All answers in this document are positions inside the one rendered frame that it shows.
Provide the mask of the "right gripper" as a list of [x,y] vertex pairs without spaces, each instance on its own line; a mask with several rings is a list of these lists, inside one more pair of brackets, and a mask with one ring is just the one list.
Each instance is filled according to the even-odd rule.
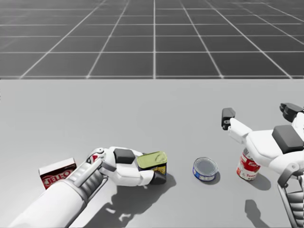
[[304,108],[293,103],[281,103],[283,117],[290,125],[278,125],[273,130],[253,131],[235,118],[233,108],[223,108],[221,127],[246,148],[254,161],[269,168],[285,168],[291,163],[302,166],[304,142],[296,130],[304,130]]

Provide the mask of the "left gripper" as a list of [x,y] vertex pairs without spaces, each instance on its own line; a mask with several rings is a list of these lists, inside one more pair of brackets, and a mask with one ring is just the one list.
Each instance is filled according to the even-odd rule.
[[98,154],[103,160],[99,171],[117,186],[163,185],[167,181],[166,175],[160,171],[138,170],[135,161],[143,156],[142,152],[124,147],[100,147]]

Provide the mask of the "green and blue rectangular can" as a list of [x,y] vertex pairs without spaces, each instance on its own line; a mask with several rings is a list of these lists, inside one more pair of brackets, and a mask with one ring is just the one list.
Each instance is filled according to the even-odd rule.
[[137,157],[139,171],[153,170],[167,175],[167,154],[163,151],[143,154]]

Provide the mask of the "red and white can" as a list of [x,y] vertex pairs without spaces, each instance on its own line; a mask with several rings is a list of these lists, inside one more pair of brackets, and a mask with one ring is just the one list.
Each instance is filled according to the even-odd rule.
[[249,151],[245,148],[240,156],[238,165],[237,165],[237,175],[244,180],[252,181],[256,178],[260,169],[253,158],[249,155]]

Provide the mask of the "blue flat can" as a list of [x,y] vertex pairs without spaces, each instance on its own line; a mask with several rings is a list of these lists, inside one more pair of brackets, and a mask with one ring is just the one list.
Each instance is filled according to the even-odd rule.
[[208,157],[199,157],[194,161],[193,175],[200,181],[213,181],[218,173],[217,164]]

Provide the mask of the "red and white carton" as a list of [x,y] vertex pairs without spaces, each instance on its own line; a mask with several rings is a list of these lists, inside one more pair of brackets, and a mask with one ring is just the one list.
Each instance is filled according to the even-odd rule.
[[65,159],[39,168],[38,173],[47,190],[55,182],[66,179],[77,168],[74,158]]

